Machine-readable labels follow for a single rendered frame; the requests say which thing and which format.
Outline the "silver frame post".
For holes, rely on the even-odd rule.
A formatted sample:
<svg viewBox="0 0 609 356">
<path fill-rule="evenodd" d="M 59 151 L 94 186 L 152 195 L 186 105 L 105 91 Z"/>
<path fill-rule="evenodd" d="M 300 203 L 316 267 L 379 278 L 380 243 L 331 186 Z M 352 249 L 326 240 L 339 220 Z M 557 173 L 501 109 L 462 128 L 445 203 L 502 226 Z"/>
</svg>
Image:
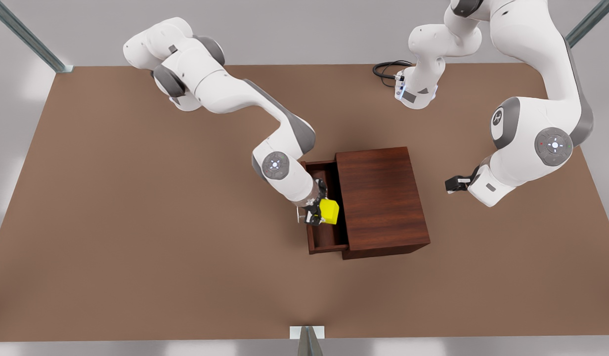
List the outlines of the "silver frame post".
<svg viewBox="0 0 609 356">
<path fill-rule="evenodd" d="M 0 0 L 0 21 L 57 74 L 73 72 Z"/>
<path fill-rule="evenodd" d="M 574 47 L 609 13 L 609 0 L 600 0 L 589 13 L 565 36 L 570 48 Z"/>
<path fill-rule="evenodd" d="M 297 356 L 323 356 L 319 339 L 324 338 L 324 326 L 290 326 L 290 339 L 299 341 Z"/>
</svg>

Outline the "yellow block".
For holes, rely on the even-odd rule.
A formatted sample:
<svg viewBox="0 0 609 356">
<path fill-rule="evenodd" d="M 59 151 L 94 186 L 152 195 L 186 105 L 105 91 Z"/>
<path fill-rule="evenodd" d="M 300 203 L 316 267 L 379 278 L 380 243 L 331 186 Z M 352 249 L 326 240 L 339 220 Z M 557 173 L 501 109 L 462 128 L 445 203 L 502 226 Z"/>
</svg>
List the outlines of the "yellow block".
<svg viewBox="0 0 609 356">
<path fill-rule="evenodd" d="M 323 198 L 319 203 L 320 219 L 322 223 L 333 224 L 338 223 L 339 204 L 335 200 Z"/>
</svg>

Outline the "dark wooden cabinet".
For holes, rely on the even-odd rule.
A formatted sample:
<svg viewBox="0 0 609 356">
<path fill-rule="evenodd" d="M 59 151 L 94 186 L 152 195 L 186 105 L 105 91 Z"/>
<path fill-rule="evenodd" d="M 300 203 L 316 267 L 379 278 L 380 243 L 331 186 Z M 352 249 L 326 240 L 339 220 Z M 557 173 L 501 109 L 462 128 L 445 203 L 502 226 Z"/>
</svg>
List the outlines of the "dark wooden cabinet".
<svg viewBox="0 0 609 356">
<path fill-rule="evenodd" d="M 338 152 L 345 261 L 415 252 L 431 242 L 408 148 Z"/>
</svg>

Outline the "dark wooden drawer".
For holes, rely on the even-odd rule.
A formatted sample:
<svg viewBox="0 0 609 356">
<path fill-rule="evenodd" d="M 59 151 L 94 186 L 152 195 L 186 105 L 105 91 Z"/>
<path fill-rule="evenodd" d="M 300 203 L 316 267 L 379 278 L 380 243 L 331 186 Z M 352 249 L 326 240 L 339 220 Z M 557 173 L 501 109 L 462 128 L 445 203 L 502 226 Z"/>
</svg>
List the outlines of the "dark wooden drawer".
<svg viewBox="0 0 609 356">
<path fill-rule="evenodd" d="M 345 213 L 339 182 L 338 164 L 334 160 L 305 162 L 302 166 L 313 178 L 321 179 L 327 185 L 327 196 L 339 204 L 339 217 L 336 224 L 322 223 L 319 226 L 306 225 L 307 247 L 309 254 L 342 252 L 348 249 Z"/>
</svg>

